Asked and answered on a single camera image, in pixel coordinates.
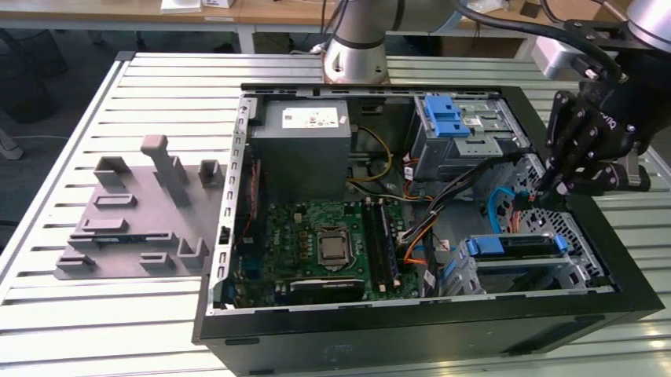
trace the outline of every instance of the wire bundle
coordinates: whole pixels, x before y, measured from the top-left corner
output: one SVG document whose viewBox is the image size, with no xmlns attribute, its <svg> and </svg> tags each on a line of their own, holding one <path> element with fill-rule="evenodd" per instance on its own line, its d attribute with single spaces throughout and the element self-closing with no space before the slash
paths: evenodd
<svg viewBox="0 0 671 377">
<path fill-rule="evenodd" d="M 428 215 L 425 216 L 424 220 L 416 226 L 409 228 L 400 237 L 401 242 L 409 242 L 409 240 L 412 240 L 405 251 L 404 263 L 425 263 L 425 261 L 422 261 L 421 259 L 410 258 L 412 250 L 417 245 L 418 240 L 421 240 L 424 234 L 426 234 L 429 229 L 433 227 L 433 224 L 438 219 L 440 211 L 445 208 L 446 202 L 453 199 L 453 197 L 458 193 L 464 192 L 472 187 L 486 169 L 501 163 L 517 161 L 521 156 L 522 154 L 520 152 L 516 152 L 501 157 L 492 157 L 489 159 L 485 159 L 444 186 L 442 190 L 440 190 L 440 193 L 436 195 L 436 197 L 430 201 L 430 204 L 428 205 Z"/>
<path fill-rule="evenodd" d="M 254 195 L 253 193 L 256 191 L 256 189 L 254 189 L 256 173 L 257 173 L 256 172 L 256 162 L 252 161 L 252 180 L 249 183 L 249 192 L 250 192 L 250 195 L 249 195 L 249 200 L 250 200 L 249 217 L 246 218 L 246 223 L 244 225 L 242 232 L 240 233 L 240 238 L 237 238 L 236 246 L 244 241 L 244 236 L 246 235 L 246 231 L 249 230 L 249 226 L 252 225 L 253 214 L 256 213 L 256 202 L 253 200 L 253 195 Z"/>
<path fill-rule="evenodd" d="M 384 143 L 384 140 L 381 140 L 381 137 L 372 131 L 372 129 L 368 127 L 364 127 L 364 126 L 358 126 L 358 129 L 365 131 L 365 133 L 369 136 L 372 136 L 372 138 L 380 143 L 381 148 L 384 148 L 384 152 L 386 153 L 386 167 L 384 168 L 381 173 L 378 173 L 377 175 L 374 175 L 372 177 L 348 178 L 346 181 L 348 182 L 370 182 L 370 181 L 378 180 L 389 173 L 390 165 L 393 162 L 393 155 L 390 154 L 389 146 L 386 145 L 386 143 Z"/>
</svg>

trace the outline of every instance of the green motherboard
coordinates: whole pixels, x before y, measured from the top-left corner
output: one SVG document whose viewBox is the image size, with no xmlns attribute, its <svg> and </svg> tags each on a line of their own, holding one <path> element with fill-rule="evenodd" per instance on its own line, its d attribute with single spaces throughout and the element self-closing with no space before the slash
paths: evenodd
<svg viewBox="0 0 671 377">
<path fill-rule="evenodd" d="M 268 207 L 262 252 L 240 256 L 241 279 L 236 282 L 236 290 L 241 307 L 280 306 L 277 290 L 281 283 L 306 279 L 362 280 L 361 301 L 418 297 L 413 269 L 398 269 L 397 284 L 390 289 L 380 290 L 372 282 L 362 206 L 360 202 L 332 202 L 272 204 Z M 384 210 L 394 240 L 396 232 L 404 228 L 398 203 L 393 200 L 385 202 Z M 340 265 L 328 265 L 328 255 L 318 248 L 336 245 L 337 240 L 348 243 L 349 254 Z"/>
</svg>

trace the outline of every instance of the aluminum slotted table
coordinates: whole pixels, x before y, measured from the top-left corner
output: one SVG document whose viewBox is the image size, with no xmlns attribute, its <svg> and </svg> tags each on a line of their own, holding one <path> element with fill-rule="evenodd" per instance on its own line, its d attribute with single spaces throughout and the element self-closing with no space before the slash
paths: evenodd
<svg viewBox="0 0 671 377">
<path fill-rule="evenodd" d="M 198 278 L 69 280 L 51 276 L 89 199 L 101 156 L 149 165 L 145 134 L 165 134 L 184 165 L 228 161 L 238 85 L 321 82 L 316 57 L 137 53 L 117 60 L 0 257 L 2 375 L 232 375 L 190 344 Z M 518 86 L 546 121 L 556 90 L 530 62 L 389 58 L 396 84 Z M 596 201 L 648 281 L 671 307 L 671 174 L 653 152 L 646 193 Z M 613 326 L 545 355 L 324 372 L 316 375 L 422 376 L 668 375 L 671 309 Z"/>
</svg>

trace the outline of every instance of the blue plastic latch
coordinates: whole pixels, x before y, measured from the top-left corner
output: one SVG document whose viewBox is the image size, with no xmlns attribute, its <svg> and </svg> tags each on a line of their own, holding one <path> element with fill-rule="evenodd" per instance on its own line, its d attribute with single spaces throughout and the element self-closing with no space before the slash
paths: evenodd
<svg viewBox="0 0 671 377">
<path fill-rule="evenodd" d="M 564 236 L 561 234 L 557 234 L 554 236 L 554 244 L 561 255 L 565 254 L 565 252 L 570 249 L 570 245 L 565 242 Z"/>
<path fill-rule="evenodd" d="M 234 286 L 230 284 L 228 286 L 228 302 L 232 303 L 233 300 L 234 300 Z"/>
<path fill-rule="evenodd" d="M 470 255 L 477 255 L 477 253 L 480 252 L 480 250 L 477 249 L 477 245 L 474 244 L 474 240 L 466 240 L 465 247 Z"/>
<path fill-rule="evenodd" d="M 480 254 L 505 254 L 501 241 L 497 237 L 476 238 L 474 242 L 477 242 L 477 249 L 480 250 Z"/>
<path fill-rule="evenodd" d="M 468 137 L 470 130 L 462 125 L 461 111 L 446 96 L 424 98 L 425 112 L 436 126 L 437 137 Z"/>
</svg>

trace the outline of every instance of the ram slot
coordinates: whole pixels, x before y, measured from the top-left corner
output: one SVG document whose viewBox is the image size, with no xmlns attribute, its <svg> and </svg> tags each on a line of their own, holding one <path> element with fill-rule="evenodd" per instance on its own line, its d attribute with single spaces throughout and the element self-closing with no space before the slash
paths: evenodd
<svg viewBox="0 0 671 377">
<path fill-rule="evenodd" d="M 384 253 L 386 254 L 386 259 L 389 260 L 389 274 L 392 278 L 393 287 L 400 285 L 398 281 L 398 263 L 396 262 L 396 244 L 394 238 L 390 236 L 390 221 L 389 215 L 386 214 L 386 207 L 384 202 L 374 204 L 377 211 L 380 212 L 380 223 L 384 234 Z"/>
<path fill-rule="evenodd" d="M 385 292 L 393 284 L 389 258 L 384 251 L 384 229 L 380 208 L 368 200 L 361 205 L 365 252 L 368 254 L 369 278 L 373 288 Z"/>
</svg>

